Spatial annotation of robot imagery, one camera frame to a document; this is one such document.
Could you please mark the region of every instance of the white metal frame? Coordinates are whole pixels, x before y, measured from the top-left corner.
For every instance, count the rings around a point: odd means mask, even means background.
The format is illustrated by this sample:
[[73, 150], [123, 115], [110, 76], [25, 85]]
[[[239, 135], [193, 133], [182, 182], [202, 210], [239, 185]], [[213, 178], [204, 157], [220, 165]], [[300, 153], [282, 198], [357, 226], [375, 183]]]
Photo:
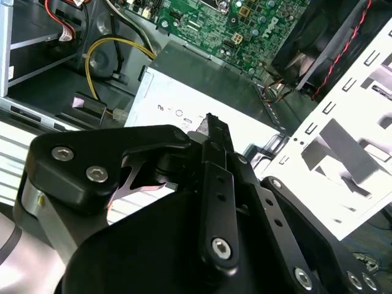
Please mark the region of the white metal frame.
[[[364, 89], [361, 85], [392, 56], [392, 19], [375, 36], [371, 44], [352, 64], [335, 87], [305, 119], [290, 141], [262, 174], [274, 175], [285, 181], [295, 195], [326, 225], [338, 239], [346, 237], [385, 205], [392, 202], [388, 189], [363, 198], [311, 173], [301, 158], [306, 146], [318, 137], [332, 119], [357, 141], [366, 138], [383, 146], [392, 154], [392, 130], [382, 130], [378, 123], [382, 116], [392, 117], [392, 101], [372, 90], [372, 85], [382, 88], [377, 81]], [[392, 167], [386, 167], [391, 173]], [[380, 183], [380, 187], [392, 183]]]

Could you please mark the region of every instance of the red wire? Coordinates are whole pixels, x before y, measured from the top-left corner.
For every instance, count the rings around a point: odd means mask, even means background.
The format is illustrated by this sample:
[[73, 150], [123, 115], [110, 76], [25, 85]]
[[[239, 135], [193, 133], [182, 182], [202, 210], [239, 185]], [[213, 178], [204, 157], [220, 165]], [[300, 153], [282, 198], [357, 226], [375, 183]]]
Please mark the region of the red wire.
[[74, 28], [71, 27], [70, 24], [68, 24], [68, 23], [66, 23], [66, 22], [64, 22], [64, 21], [61, 21], [59, 18], [57, 18], [55, 15], [52, 14], [52, 12], [51, 12], [50, 9], [49, 9], [49, 0], [45, 0], [45, 10], [47, 11], [47, 13], [49, 14], [49, 16], [50, 16], [55, 22], [61, 24], [62, 26], [63, 26], [63, 25], [66, 26], [66, 27], [71, 31], [72, 37], [75, 38], [76, 32], [75, 32]]
[[367, 14], [367, 12], [368, 12], [368, 10], [369, 10], [371, 5], [372, 5], [372, 0], [368, 0], [367, 6], [362, 11], [362, 17], [361, 17], [360, 22], [354, 28], [353, 34], [351, 35], [350, 39], [345, 44], [343, 50], [339, 53], [339, 55], [335, 58], [333, 63], [330, 65], [330, 68], [328, 69], [328, 73], [325, 76], [323, 83], [317, 88], [316, 92], [312, 95], [312, 100], [315, 99], [315, 97], [320, 93], [320, 90], [326, 85], [329, 77], [332, 74], [332, 71], [333, 71], [333, 68], [334, 68], [335, 64], [337, 64], [337, 62], [340, 60], [342, 55], [347, 51], [347, 49], [349, 49], [349, 46], [350, 46], [351, 42], [353, 41], [353, 39], [355, 39], [356, 35], [358, 34], [358, 30], [360, 29], [361, 24], [365, 21], [365, 16], [366, 16], [366, 14]]

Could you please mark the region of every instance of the yellow wire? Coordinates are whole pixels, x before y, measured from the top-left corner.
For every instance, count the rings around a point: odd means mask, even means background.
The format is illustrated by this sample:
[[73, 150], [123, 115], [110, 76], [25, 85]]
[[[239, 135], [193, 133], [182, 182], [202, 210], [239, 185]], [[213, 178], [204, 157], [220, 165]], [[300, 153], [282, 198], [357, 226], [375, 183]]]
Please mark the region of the yellow wire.
[[85, 71], [86, 71], [87, 83], [88, 83], [88, 86], [90, 88], [91, 94], [97, 100], [99, 100], [98, 99], [98, 95], [97, 95], [97, 93], [96, 93], [96, 91], [94, 89], [94, 86], [92, 85], [92, 79], [91, 79], [91, 75], [90, 75], [90, 57], [91, 57], [91, 54], [93, 53], [93, 51], [99, 45], [101, 45], [101, 44], [103, 44], [105, 42], [109, 42], [109, 41], [118, 41], [118, 42], [122, 42], [122, 43], [128, 44], [128, 45], [130, 45], [132, 47], [136, 47], [141, 52], [143, 52], [145, 55], [150, 57], [151, 59], [154, 59], [156, 57], [156, 55], [153, 52], [149, 51], [146, 47], [144, 47], [144, 46], [142, 46], [142, 45], [140, 45], [138, 43], [135, 43], [133, 41], [127, 40], [127, 39], [116, 38], [116, 37], [106, 37], [106, 38], [99, 39], [99, 40], [95, 41], [94, 43], [92, 43], [92, 45], [90, 46], [90, 48], [87, 51], [86, 60], [85, 60]]

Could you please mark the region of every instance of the green circuit board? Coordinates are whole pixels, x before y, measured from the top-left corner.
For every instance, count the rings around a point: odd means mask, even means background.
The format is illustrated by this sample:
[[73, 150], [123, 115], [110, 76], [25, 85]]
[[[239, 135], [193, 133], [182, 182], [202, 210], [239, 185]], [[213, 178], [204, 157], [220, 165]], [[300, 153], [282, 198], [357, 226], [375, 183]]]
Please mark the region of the green circuit board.
[[260, 78], [309, 0], [163, 0], [156, 24], [249, 75]]

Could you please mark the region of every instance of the cable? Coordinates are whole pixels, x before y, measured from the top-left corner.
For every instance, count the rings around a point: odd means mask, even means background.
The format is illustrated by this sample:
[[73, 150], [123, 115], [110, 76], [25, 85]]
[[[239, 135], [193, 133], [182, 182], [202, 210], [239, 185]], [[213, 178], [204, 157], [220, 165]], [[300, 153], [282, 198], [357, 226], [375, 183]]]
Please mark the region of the cable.
[[[112, 34], [116, 35], [115, 17], [113, 15], [110, 15], [110, 26], [111, 26]], [[123, 62], [125, 59], [121, 54], [121, 50], [118, 42], [114, 41], [114, 43], [115, 43], [116, 54], [117, 54], [117, 69], [114, 72], [116, 74], [119, 74], [121, 72], [121, 69], [123, 67]]]
[[129, 17], [126, 17], [118, 9], [116, 9], [116, 7], [110, 2], [110, 0], [102, 0], [102, 1], [104, 2], [107, 9], [111, 12], [111, 14], [113, 14], [119, 21], [124, 23], [126, 26], [133, 29], [138, 34], [138, 36], [141, 38], [145, 47], [149, 51], [153, 52], [153, 46], [151, 45], [151, 41], [150, 41], [149, 37], [147, 36], [147, 34], [144, 32], [144, 30], [141, 27], [139, 27], [139, 25], [136, 24], [136, 22], [131, 20]]
[[76, 36], [76, 32], [73, 27], [71, 27], [70, 24], [66, 23], [65, 21], [60, 20], [56, 15], [54, 15], [51, 10], [49, 9], [49, 0], [45, 0], [44, 3], [45, 10], [49, 14], [50, 18], [52, 18], [55, 22], [61, 24], [61, 26], [65, 26], [67, 29], [69, 29], [72, 33], [72, 38], [74, 39]]
[[316, 92], [312, 95], [312, 100], [315, 99], [315, 97], [320, 93], [320, 90], [326, 85], [329, 77], [332, 74], [332, 71], [333, 71], [333, 68], [334, 68], [335, 64], [337, 64], [339, 62], [339, 60], [342, 57], [342, 55], [347, 51], [347, 49], [349, 49], [349, 46], [350, 46], [351, 42], [353, 41], [353, 39], [355, 39], [356, 35], [358, 34], [358, 30], [360, 29], [361, 24], [365, 21], [365, 16], [366, 16], [366, 14], [367, 14], [367, 12], [368, 12], [368, 10], [369, 10], [371, 5], [372, 5], [372, 0], [368, 0], [367, 6], [362, 11], [362, 17], [361, 17], [360, 22], [354, 28], [354, 31], [353, 31], [350, 39], [345, 44], [343, 50], [339, 53], [339, 55], [335, 58], [334, 62], [330, 65], [330, 68], [328, 69], [328, 73], [325, 76], [323, 83], [317, 88]]
[[84, 33], [83, 33], [83, 37], [80, 39], [80, 43], [78, 44], [78, 47], [82, 46], [82, 45], [83, 45], [83, 42], [84, 42], [85, 40], [87, 40], [88, 29], [89, 29], [89, 27], [90, 27], [90, 20], [89, 20], [89, 16], [88, 16], [88, 10], [87, 10], [87, 5], [86, 5], [86, 3], [83, 2], [83, 3], [81, 4], [81, 7], [82, 7], [83, 12], [85, 13], [86, 28], [85, 28], [85, 31], [84, 31]]
[[118, 42], [122, 42], [122, 43], [128, 44], [128, 45], [130, 45], [132, 47], [138, 48], [141, 52], [143, 52], [146, 56], [150, 57], [151, 59], [154, 59], [156, 57], [156, 55], [153, 52], [149, 51], [146, 47], [141, 46], [140, 44], [135, 43], [135, 42], [133, 42], [131, 40], [127, 40], [125, 38], [107, 37], [107, 36], [105, 36], [105, 37], [102, 37], [102, 38], [96, 40], [94, 43], [92, 43], [92, 45], [90, 46], [90, 48], [87, 51], [87, 54], [85, 56], [85, 58], [86, 58], [86, 60], [85, 60], [85, 71], [86, 71], [86, 78], [87, 78], [87, 82], [88, 82], [91, 94], [97, 100], [99, 100], [99, 98], [98, 98], [98, 95], [97, 95], [97, 93], [96, 93], [96, 91], [94, 89], [94, 85], [92, 83], [91, 76], [90, 76], [90, 57], [91, 57], [91, 54], [93, 53], [93, 51], [99, 45], [101, 45], [101, 44], [103, 44], [105, 42], [109, 42], [109, 41], [118, 41]]

